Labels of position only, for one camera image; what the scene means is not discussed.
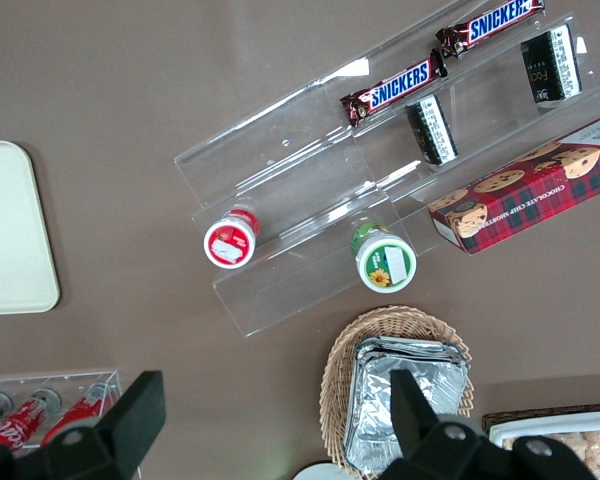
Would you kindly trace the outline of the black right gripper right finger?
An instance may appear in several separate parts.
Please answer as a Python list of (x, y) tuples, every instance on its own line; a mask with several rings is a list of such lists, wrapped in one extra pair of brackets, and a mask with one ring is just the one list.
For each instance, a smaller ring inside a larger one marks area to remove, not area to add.
[(522, 436), (511, 450), (491, 443), (468, 419), (436, 415), (411, 372), (393, 370), (391, 421), (402, 456), (382, 479), (592, 479), (563, 443)]

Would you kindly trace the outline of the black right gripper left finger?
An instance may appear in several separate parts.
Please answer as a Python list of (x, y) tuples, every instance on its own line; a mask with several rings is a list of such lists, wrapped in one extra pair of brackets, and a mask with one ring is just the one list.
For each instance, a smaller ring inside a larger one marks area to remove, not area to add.
[(0, 479), (130, 479), (165, 421), (163, 374), (144, 371), (104, 416), (70, 423), (33, 453), (0, 445)]

